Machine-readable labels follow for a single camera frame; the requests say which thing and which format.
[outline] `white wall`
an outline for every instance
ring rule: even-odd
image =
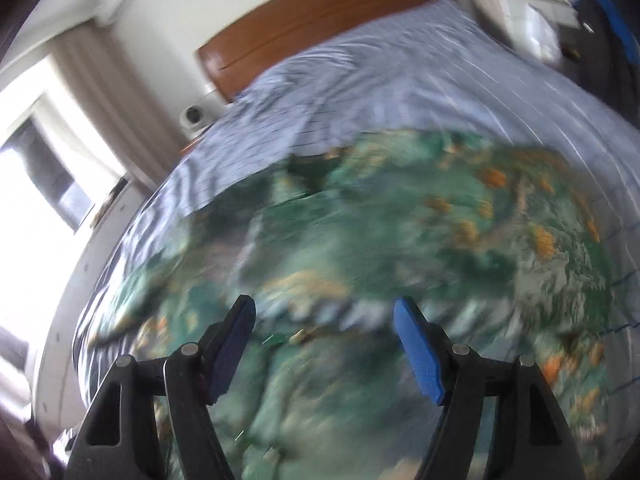
[[[268,0],[129,0],[113,35],[172,120],[212,86],[194,52]]]

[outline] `metal rivet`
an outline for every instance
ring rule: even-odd
[[[129,366],[130,362],[131,362],[130,355],[121,355],[116,359],[116,366],[119,368],[124,368],[125,366]]]
[[[196,355],[199,351],[200,347],[198,346],[198,343],[187,343],[182,345],[182,348],[180,348],[180,353],[182,355]]]
[[[455,343],[451,347],[451,349],[456,355],[467,355],[471,351],[471,348],[469,348],[469,346],[465,345],[464,343]]]
[[[524,354],[520,356],[520,364],[522,366],[526,366],[527,368],[530,368],[534,364],[536,364],[536,362],[534,361],[532,356],[530,356],[529,354]]]

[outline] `window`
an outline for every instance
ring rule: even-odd
[[[58,160],[30,118],[0,148],[0,151],[6,150],[20,156],[33,185],[65,224],[76,232],[94,204]]]
[[[0,92],[0,326],[42,342],[124,173],[49,59]]]

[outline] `wooden headboard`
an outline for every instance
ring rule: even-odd
[[[428,0],[270,0],[198,49],[227,101],[280,60],[361,23]]]

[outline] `blue clamp pad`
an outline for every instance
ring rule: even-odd
[[[212,345],[215,352],[210,373],[210,402],[215,403],[220,396],[228,392],[254,324],[254,300],[249,296],[238,296],[218,329]]]
[[[394,327],[422,394],[428,396],[434,404],[441,406],[448,386],[452,388],[452,381],[447,380],[447,376],[450,376],[450,366],[444,349],[449,341],[447,336],[438,325],[426,322],[410,298],[396,301]]]

